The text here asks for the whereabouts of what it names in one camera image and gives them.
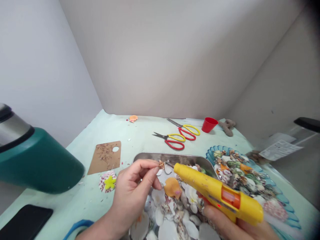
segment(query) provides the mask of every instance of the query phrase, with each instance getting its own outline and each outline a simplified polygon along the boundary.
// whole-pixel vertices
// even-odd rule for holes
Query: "table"
[[[201,131],[201,135],[195,141],[185,142],[184,150],[176,151],[168,147],[163,139],[152,136],[153,132],[163,135],[179,133],[177,127],[165,118],[139,116],[135,123],[126,119],[128,116],[107,114],[102,110],[67,147],[67,150],[83,163],[86,168],[85,174],[89,169],[95,146],[107,142],[121,141],[121,162],[120,167],[115,169],[116,174],[128,167],[140,152],[181,153],[206,157],[207,150],[214,145],[232,147],[243,154],[253,149],[237,129],[233,129],[233,137],[227,137],[223,131],[214,129],[209,134]],[[272,169],[268,166],[263,168],[294,207],[305,238],[311,238],[318,227],[314,220],[320,216],[319,211]],[[26,189],[0,216],[0,229],[24,205],[33,204],[54,210],[36,240],[63,239],[75,222],[81,219],[96,221],[111,207],[114,191],[107,194],[101,192],[98,187],[99,178],[99,173],[85,175],[80,180],[82,184],[57,195]]]

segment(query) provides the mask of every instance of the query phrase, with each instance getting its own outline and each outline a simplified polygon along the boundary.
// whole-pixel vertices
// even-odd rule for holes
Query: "thermos lid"
[[[320,121],[312,118],[299,117],[293,121],[300,127],[306,128],[308,130],[320,133]]]
[[[27,140],[34,128],[17,116],[12,109],[0,103],[0,153]]]

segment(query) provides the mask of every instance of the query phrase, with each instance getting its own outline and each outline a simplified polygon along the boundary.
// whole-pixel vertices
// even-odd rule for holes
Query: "yellow glue gun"
[[[182,181],[201,193],[205,201],[227,215],[232,222],[235,223],[237,218],[253,226],[262,222],[263,209],[257,200],[242,192],[235,191],[223,185],[219,180],[186,165],[176,163],[174,172],[180,176]]]

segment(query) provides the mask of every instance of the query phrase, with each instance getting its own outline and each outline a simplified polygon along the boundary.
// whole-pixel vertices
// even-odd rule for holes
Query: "yellow starfish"
[[[114,183],[116,182],[116,179],[112,179],[112,176],[109,176],[108,179],[104,180],[105,185],[105,189],[109,189],[112,188],[114,189]]]

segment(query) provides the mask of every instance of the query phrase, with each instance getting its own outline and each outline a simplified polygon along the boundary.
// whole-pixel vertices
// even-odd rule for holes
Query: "teal bottle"
[[[26,124],[14,113],[10,118],[7,114],[5,121],[3,115],[2,120],[0,115],[0,181],[51,194],[68,191],[80,181],[84,166],[50,134]]]

